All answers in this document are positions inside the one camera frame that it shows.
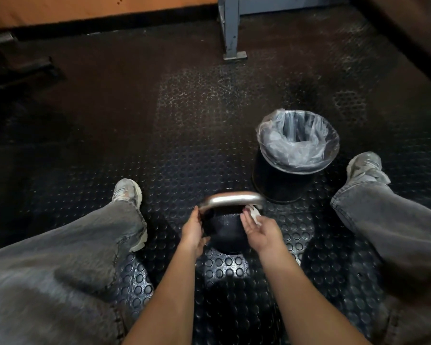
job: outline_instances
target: wall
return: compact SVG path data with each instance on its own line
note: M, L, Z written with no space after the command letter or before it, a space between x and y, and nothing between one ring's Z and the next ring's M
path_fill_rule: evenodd
M214 4L217 0L0 0L0 28Z

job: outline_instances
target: gray sneaker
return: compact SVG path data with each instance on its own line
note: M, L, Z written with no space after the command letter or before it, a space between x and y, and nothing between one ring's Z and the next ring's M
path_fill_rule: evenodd
M112 202L115 201L128 201L132 202L139 210L142 203L142 191L139 185L134 180L131 179L121 179L117 185L115 185L115 190L113 191ZM137 252L138 250L144 248L145 242L147 242L147 227L144 226L138 243L132 247L131 252Z
M379 182L390 184L388 176L381 171L381 158L372 151L359 154L346 167L346 184L356 182Z

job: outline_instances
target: person's left hand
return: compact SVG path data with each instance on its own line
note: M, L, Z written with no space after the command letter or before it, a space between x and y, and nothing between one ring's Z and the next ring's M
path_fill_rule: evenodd
M195 257L203 254L203 247L209 242L210 237L202 237L203 229L201 228L201 220L199 218L198 206L190 214L190 218L182 227L181 245L195 251Z

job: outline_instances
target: rubber mat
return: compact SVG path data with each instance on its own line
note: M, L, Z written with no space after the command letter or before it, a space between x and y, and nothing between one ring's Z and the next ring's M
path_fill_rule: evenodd
M350 6L243 17L239 38L248 59L238 63L222 62L209 21L21 44L52 55L67 80L6 105L0 244L67 224L107 204L119 179L136 180L149 241L123 263L116 300L138 317L192 207L253 190L256 125L277 108L311 110L337 129L340 153L299 200L265 214L369 337L383 298L378 258L329 201L351 157L373 150L393 190L431 208L431 83ZM195 344L287 343L252 251L209 248L196 268Z

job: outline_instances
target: black kettlebell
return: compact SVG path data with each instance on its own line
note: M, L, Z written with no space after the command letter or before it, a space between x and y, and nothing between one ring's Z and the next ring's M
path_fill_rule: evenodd
M209 246L224 254L238 254L249 248L239 214L244 206L265 206L257 192L225 192L206 197L199 205L203 230L211 237Z

